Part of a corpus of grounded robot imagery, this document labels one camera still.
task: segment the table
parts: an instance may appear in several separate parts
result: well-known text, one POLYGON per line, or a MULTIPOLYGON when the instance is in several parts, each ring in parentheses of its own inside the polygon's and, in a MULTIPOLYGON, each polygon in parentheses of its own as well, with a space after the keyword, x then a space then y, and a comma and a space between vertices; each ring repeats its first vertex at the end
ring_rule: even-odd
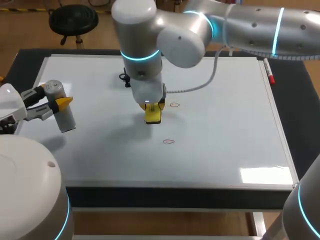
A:
MULTIPOLYGON (((52 54, 113 55, 118 50, 21 50, 5 79, 19 92, 33 87, 45 57, 52 54)), ((235 52, 236 57, 252 57, 235 52)), ((320 153, 320 102, 302 62, 270 60, 272 93, 300 179, 320 153)), ((279 210, 290 192, 188 188, 67 188, 73 207, 279 210)))

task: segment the marker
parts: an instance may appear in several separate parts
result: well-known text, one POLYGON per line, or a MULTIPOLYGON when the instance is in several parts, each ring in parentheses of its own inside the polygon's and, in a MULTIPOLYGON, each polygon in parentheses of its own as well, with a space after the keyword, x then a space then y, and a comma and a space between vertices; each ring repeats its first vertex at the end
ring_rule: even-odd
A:
POLYGON ((266 70, 266 74, 268 75, 270 85, 274 85, 276 83, 274 75, 272 74, 271 67, 269 65, 268 59, 263 59, 263 64, 266 70))

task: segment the black cable clip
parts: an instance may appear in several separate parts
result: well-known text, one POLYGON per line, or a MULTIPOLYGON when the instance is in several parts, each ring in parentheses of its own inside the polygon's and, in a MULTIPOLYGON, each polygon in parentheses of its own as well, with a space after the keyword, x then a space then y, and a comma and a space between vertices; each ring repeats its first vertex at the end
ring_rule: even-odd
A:
POLYGON ((126 68, 123 68, 124 73, 121 73, 119 75, 119 78, 125 82, 124 86, 126 88, 131 88, 131 84, 130 84, 130 76, 127 74, 126 68))

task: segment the white table surface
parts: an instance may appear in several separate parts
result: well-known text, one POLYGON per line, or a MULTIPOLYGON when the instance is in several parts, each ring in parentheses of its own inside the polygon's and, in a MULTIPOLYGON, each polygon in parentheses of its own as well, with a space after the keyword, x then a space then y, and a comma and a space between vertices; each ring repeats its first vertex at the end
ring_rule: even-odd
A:
MULTIPOLYGON (((206 82, 214 60, 191 69, 163 59, 168 90, 206 82)), ((68 187, 186 187, 288 190, 298 182, 263 64, 221 57, 213 82, 168 94, 162 123, 147 125, 131 89, 118 78, 119 56, 55 55, 37 82, 55 79, 73 96, 76 129, 51 117, 24 122, 19 135, 44 144, 68 187), (170 107, 179 103, 179 107, 170 107), (164 140, 174 140, 164 144, 164 140)))

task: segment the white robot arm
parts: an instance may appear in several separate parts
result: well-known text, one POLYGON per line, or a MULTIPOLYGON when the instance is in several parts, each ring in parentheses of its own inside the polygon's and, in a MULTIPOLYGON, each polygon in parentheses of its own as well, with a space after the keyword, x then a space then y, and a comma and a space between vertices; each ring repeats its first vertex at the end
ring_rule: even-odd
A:
POLYGON ((181 68, 197 65, 212 42, 267 58, 320 58, 320 13, 311 10, 189 0, 175 13, 153 0, 117 0, 112 17, 138 104, 163 97, 161 53, 181 68))
POLYGON ((75 128, 61 82, 19 94, 0 86, 0 239, 71 240, 73 216, 54 156, 40 143, 13 135, 17 124, 54 115, 61 132, 75 128), (33 108, 42 98, 48 102, 33 108))
POLYGON ((69 106, 72 100, 58 80, 50 80, 21 94, 11 84, 4 84, 0 87, 0 134, 13 134, 21 120, 46 120, 52 115, 62 133, 70 131, 76 128, 69 106), (32 107, 44 97, 47 103, 32 107))

